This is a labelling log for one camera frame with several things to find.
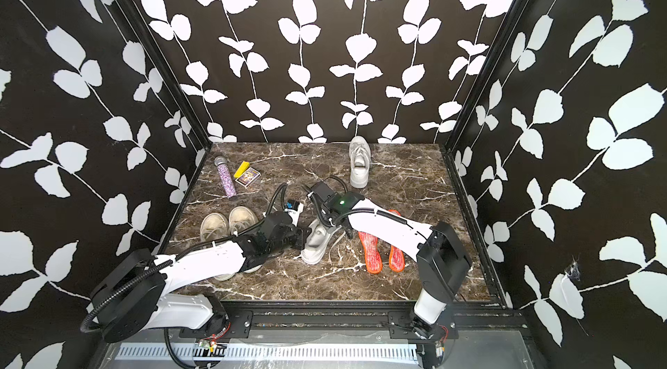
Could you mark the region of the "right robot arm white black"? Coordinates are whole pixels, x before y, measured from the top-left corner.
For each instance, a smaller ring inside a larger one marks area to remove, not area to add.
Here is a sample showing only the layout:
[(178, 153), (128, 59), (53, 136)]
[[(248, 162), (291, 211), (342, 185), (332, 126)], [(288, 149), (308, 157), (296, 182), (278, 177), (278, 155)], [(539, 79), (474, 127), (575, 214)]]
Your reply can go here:
[(420, 278), (420, 296), (404, 323), (420, 339), (453, 336), (453, 318), (446, 316), (468, 272), (472, 260), (451, 225), (410, 220), (380, 207), (353, 191), (339, 194), (320, 181), (306, 188), (318, 220), (327, 228), (343, 227), (368, 233), (401, 250), (415, 261)]

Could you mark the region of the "red orange insole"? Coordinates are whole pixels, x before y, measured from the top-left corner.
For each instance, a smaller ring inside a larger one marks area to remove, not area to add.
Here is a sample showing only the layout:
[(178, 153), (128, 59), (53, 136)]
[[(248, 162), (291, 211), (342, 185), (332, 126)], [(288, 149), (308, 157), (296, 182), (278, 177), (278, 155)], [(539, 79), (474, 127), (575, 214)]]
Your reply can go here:
[(365, 264), (368, 273), (380, 273), (383, 268), (383, 263), (378, 250), (378, 238), (364, 232), (359, 232), (358, 235), (364, 251)]

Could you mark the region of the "beige sneaker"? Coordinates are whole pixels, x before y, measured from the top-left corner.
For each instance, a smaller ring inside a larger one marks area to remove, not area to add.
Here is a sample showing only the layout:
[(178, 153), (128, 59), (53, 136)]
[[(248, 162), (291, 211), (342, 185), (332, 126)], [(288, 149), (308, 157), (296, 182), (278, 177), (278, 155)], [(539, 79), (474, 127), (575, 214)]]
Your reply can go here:
[(259, 223), (256, 214), (248, 207), (235, 207), (229, 214), (229, 232), (231, 236), (239, 236), (244, 230), (248, 230)]
[(241, 221), (238, 215), (231, 215), (228, 219), (220, 213), (208, 214), (200, 226), (201, 241), (211, 241), (232, 235), (234, 231), (239, 231)]

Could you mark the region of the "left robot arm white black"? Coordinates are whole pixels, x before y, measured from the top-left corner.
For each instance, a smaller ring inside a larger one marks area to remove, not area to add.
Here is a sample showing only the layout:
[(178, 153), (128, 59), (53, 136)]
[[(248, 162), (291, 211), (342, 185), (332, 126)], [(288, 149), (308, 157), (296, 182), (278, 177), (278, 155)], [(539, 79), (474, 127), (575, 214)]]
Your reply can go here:
[(295, 212), (273, 212), (238, 235), (180, 254), (132, 254), (95, 288), (81, 332), (99, 333), (107, 343), (151, 329), (176, 328), (196, 339), (224, 336), (231, 322), (222, 303), (211, 294), (183, 295), (179, 289), (257, 268), (286, 248), (304, 248), (311, 230), (297, 221)]

